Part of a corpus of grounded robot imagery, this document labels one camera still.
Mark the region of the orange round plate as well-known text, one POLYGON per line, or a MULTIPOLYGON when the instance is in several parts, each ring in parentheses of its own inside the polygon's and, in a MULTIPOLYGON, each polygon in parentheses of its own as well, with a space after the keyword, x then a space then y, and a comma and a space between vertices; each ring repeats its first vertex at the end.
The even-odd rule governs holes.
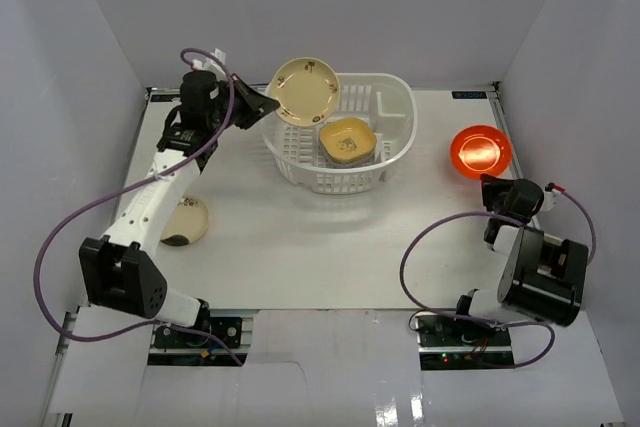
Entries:
POLYGON ((507 135, 489 125, 473 125, 460 131, 451 141, 449 155, 456 171, 473 180, 479 180, 482 174, 499 176, 513 160, 507 135))

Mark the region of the cream round flower plate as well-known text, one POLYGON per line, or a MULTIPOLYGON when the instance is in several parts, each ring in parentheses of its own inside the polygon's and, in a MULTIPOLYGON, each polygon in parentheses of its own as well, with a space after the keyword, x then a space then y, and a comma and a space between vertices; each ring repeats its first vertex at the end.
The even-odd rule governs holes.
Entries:
POLYGON ((332 116, 340 103, 341 85, 335 71, 316 58, 286 62, 269 86, 269 96, 279 102, 278 117, 296 127, 314 127, 332 116))

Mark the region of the golden square panda plate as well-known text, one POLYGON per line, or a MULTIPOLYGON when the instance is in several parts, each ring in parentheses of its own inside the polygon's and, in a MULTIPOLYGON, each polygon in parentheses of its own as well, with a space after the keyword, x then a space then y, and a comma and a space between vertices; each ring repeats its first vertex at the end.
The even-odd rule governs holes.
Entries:
POLYGON ((328 159, 342 166, 366 161, 377 146, 375 133, 366 122, 355 117, 327 123, 319 130, 318 140, 328 159))

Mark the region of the cream round plate dark rim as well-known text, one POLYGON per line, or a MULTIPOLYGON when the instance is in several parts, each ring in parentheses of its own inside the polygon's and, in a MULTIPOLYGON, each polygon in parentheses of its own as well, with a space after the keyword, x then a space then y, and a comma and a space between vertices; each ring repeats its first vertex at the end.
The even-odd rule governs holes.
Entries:
POLYGON ((197 197, 184 196, 179 201, 161 235, 167 246, 183 247, 198 241, 208 230, 209 209, 197 197))

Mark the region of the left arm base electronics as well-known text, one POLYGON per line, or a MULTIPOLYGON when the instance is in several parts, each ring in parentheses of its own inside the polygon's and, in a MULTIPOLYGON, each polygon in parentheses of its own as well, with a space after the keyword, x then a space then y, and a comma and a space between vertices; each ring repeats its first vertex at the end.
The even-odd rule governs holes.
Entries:
POLYGON ((149 366, 241 367, 246 362, 250 330, 238 316, 211 317, 208 336, 159 327, 153 332, 147 357, 149 366))

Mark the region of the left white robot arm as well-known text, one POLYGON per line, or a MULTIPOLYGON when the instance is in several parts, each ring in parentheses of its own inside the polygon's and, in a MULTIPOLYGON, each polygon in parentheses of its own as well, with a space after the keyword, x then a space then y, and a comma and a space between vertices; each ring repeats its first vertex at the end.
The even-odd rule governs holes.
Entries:
POLYGON ((169 288, 155 252, 181 198, 216 150, 218 136, 229 126, 251 128, 279 104, 237 75, 222 81, 210 71, 185 74, 179 97, 165 119, 146 185, 101 238, 83 241, 79 260, 90 303, 177 325, 180 338, 199 346, 211 334, 208 305, 169 288))

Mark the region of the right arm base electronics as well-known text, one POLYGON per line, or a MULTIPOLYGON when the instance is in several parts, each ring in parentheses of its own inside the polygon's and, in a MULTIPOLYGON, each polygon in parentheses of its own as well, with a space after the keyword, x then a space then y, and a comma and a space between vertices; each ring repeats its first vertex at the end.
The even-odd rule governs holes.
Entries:
POLYGON ((515 365, 511 337, 505 329, 415 313, 408 321, 417 336, 423 372, 509 369, 515 365))

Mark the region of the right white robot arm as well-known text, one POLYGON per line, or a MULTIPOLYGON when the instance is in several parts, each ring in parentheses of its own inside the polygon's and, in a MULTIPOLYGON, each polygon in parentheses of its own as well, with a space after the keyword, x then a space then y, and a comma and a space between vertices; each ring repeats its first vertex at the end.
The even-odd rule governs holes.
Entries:
POLYGON ((567 327, 582 307, 589 265, 595 257, 595 225, 586 208, 563 187, 524 179, 480 176, 482 203, 490 215, 483 234, 494 252, 507 257, 497 288, 504 307, 536 320, 567 327), (571 201, 586 219, 591 245, 550 235, 533 225, 558 197, 571 201))

